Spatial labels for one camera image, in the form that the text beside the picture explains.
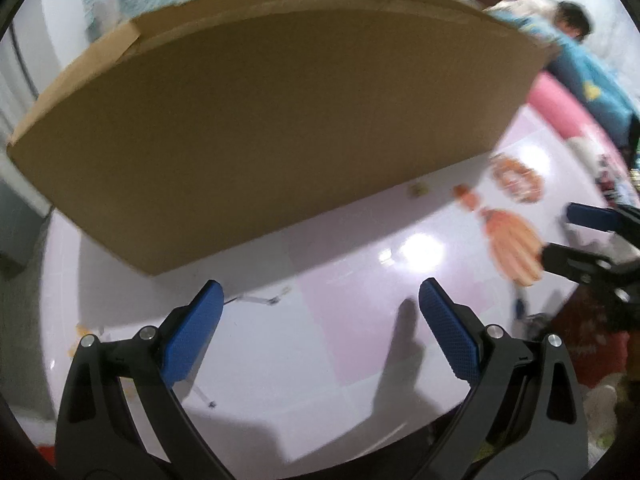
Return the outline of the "pink floral bedding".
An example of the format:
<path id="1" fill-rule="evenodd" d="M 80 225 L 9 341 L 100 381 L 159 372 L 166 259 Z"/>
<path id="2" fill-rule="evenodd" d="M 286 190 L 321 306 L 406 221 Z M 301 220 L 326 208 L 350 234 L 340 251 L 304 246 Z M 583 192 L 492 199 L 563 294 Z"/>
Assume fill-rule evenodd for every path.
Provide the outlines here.
<path id="1" fill-rule="evenodd" d="M 539 74 L 527 104 L 563 139 L 610 205 L 639 206 L 622 155 L 559 81 L 546 72 Z"/>

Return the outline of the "blue patterned blanket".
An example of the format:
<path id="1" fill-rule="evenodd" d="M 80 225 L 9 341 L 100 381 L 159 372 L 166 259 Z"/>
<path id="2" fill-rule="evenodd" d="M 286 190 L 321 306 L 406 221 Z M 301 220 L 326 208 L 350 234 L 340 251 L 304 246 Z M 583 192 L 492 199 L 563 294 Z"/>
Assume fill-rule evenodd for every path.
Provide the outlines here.
<path id="1" fill-rule="evenodd" d="M 639 107 L 594 55 L 540 16 L 518 16 L 503 10 L 490 10 L 489 14 L 520 32 L 555 44 L 559 53 L 547 65 L 548 72 L 588 110 L 616 148 L 636 152 Z"/>

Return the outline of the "person lying in bed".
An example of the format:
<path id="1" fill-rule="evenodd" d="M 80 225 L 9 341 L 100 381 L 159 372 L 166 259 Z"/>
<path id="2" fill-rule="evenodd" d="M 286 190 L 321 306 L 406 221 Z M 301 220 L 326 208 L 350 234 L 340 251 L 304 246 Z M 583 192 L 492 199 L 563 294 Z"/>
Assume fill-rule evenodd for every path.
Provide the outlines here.
<path id="1" fill-rule="evenodd" d="M 553 0 L 501 0 L 488 12 L 508 12 L 520 18 L 538 16 L 570 38 L 583 42 L 592 32 L 591 18 L 579 3 Z"/>

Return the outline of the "brown cardboard box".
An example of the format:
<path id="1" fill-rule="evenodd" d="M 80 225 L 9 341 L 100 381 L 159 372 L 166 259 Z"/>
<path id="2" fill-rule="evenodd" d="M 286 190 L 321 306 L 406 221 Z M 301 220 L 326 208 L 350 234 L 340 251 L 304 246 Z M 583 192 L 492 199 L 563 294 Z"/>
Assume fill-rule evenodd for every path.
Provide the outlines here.
<path id="1" fill-rule="evenodd" d="M 554 52 L 460 0 L 192 0 L 96 40 L 8 153 L 157 275 L 487 152 Z"/>

